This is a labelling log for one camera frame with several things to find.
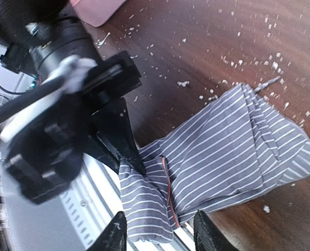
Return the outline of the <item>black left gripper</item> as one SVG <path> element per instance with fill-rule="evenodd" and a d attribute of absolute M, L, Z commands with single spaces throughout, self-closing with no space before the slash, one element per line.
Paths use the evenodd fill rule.
<path fill-rule="evenodd" d="M 43 85 L 4 105 L 4 168 L 21 194 L 42 204 L 65 192 L 81 172 L 89 139 L 92 157 L 113 172 L 125 164 L 145 175 L 124 99 L 139 85 L 126 51 L 99 63 L 72 56 Z"/>

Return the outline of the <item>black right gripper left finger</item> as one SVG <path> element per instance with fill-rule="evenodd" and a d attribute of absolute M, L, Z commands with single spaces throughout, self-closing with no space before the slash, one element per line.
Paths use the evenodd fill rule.
<path fill-rule="evenodd" d="M 126 251 L 127 221 L 123 212 L 118 212 L 87 251 Z"/>

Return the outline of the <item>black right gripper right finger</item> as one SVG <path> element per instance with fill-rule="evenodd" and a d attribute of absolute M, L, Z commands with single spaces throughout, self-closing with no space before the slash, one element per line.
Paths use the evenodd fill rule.
<path fill-rule="evenodd" d="M 197 211 L 193 220 L 193 227 L 195 249 L 197 251 L 239 251 L 204 211 Z"/>

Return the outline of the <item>grey white striped underwear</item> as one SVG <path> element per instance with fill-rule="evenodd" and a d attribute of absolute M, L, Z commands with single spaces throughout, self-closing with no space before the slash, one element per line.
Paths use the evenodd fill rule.
<path fill-rule="evenodd" d="M 146 176 L 127 164 L 119 171 L 132 242 L 169 243 L 199 210 L 236 206 L 310 176 L 306 133 L 246 84 L 139 153 Z"/>

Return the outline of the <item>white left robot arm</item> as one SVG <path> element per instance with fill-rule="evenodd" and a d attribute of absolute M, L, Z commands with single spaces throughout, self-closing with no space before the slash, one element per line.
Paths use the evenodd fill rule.
<path fill-rule="evenodd" d="M 3 170 L 42 204 L 66 191 L 88 154 L 145 176 L 124 96 L 140 86 L 126 51 L 101 58 L 68 1 L 0 1 L 2 66 L 42 83 L 0 107 Z"/>

